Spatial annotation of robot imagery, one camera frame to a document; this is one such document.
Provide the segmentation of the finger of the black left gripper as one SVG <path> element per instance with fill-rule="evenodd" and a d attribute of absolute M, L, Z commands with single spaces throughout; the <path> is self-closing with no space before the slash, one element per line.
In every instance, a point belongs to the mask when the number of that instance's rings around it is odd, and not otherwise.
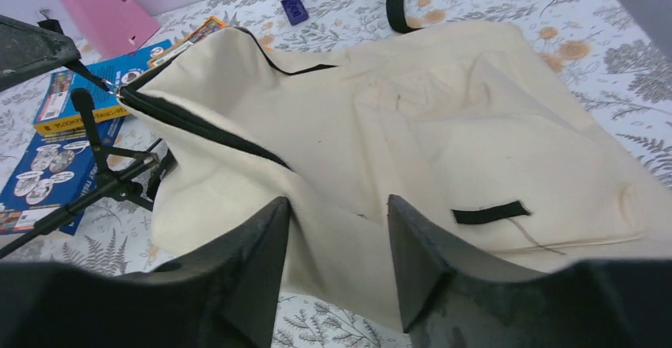
<path fill-rule="evenodd" d="M 1 16 L 1 90 L 78 61 L 81 54 L 56 19 L 32 25 Z"/>

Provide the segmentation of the black folding tripod stand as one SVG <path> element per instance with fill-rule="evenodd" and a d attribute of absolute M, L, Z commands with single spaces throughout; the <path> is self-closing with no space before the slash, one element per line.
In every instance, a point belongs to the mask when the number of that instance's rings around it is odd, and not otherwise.
<path fill-rule="evenodd" d="M 90 110 L 84 109 L 83 104 L 77 104 L 76 109 L 81 113 L 86 137 L 97 167 L 95 174 L 96 186 L 78 199 L 58 207 L 34 224 L 34 228 L 18 237 L 13 242 L 1 248 L 1 257 L 4 258 L 40 235 L 48 235 L 60 227 L 69 224 L 76 216 L 84 213 L 104 197 L 115 201 L 130 201 L 141 208 L 151 211 L 153 200 L 158 191 L 158 184 L 162 176 L 172 169 L 176 160 L 171 152 L 159 159 L 152 150 L 158 146 L 156 140 L 145 151 L 134 151 L 120 147 L 105 146 L 97 131 L 97 124 Z M 133 162 L 120 171 L 111 170 L 107 163 L 109 155 L 132 158 Z"/>

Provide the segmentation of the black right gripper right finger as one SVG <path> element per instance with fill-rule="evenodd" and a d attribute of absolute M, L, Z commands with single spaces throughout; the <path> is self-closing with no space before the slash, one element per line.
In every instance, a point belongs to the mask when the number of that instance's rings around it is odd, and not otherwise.
<path fill-rule="evenodd" d="M 441 229 L 397 195 L 388 228 L 415 347 L 668 347 L 671 263 L 576 262 L 541 273 Z"/>

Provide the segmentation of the pink cone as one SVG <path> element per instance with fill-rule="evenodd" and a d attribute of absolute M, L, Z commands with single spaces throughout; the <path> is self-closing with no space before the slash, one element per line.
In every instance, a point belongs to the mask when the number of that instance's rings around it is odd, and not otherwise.
<path fill-rule="evenodd" d="M 60 0 L 80 33 L 104 58 L 141 48 L 159 23 L 134 0 Z"/>

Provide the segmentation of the cream canvas backpack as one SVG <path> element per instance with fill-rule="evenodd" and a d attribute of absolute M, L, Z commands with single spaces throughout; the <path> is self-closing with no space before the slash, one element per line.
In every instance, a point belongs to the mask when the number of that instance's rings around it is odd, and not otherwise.
<path fill-rule="evenodd" d="M 205 37 L 118 91 L 177 165 L 152 239 L 187 254 L 287 197 L 282 287 L 401 329 L 387 202 L 507 261 L 669 258 L 671 192 L 583 108 L 515 26 L 415 29 L 346 50 Z"/>

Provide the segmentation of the orange activity book box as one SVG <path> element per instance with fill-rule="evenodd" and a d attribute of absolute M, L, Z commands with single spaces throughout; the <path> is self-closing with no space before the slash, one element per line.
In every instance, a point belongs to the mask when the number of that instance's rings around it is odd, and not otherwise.
<path fill-rule="evenodd" d="M 208 17 L 200 26 L 195 28 L 188 36 L 179 40 L 175 45 L 166 49 L 157 55 L 154 55 L 148 62 L 149 68 L 154 68 L 162 65 L 166 61 L 181 54 L 183 51 L 189 49 L 197 42 L 203 40 L 208 35 L 215 33 L 223 28 L 228 27 L 228 24 L 222 22 L 219 18 L 211 16 Z"/>

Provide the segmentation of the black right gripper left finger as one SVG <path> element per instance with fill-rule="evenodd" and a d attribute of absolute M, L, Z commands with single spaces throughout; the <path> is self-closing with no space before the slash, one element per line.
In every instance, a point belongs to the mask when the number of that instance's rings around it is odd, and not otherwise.
<path fill-rule="evenodd" d="M 269 347 L 291 207 L 278 197 L 149 273 L 1 266 L 4 347 Z"/>

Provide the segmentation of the purple eraser block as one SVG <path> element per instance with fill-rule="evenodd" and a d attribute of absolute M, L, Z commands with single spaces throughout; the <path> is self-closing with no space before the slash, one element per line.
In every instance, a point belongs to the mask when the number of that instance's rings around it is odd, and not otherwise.
<path fill-rule="evenodd" d="M 298 25 L 309 18 L 307 9 L 301 0 L 281 0 L 281 6 L 290 25 Z"/>

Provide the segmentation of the light blue book box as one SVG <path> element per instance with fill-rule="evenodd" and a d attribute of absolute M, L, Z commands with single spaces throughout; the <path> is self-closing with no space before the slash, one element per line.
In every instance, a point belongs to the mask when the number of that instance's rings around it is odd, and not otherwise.
<path fill-rule="evenodd" d="M 33 121 L 36 132 L 50 136 L 81 128 L 78 103 L 92 112 L 97 123 L 126 116 L 127 110 L 117 102 L 114 90 L 137 79 L 149 69 L 152 58 L 171 46 L 170 40 L 162 40 L 133 53 L 88 65 L 86 71 L 101 79 L 102 87 L 71 70 L 53 73 Z"/>

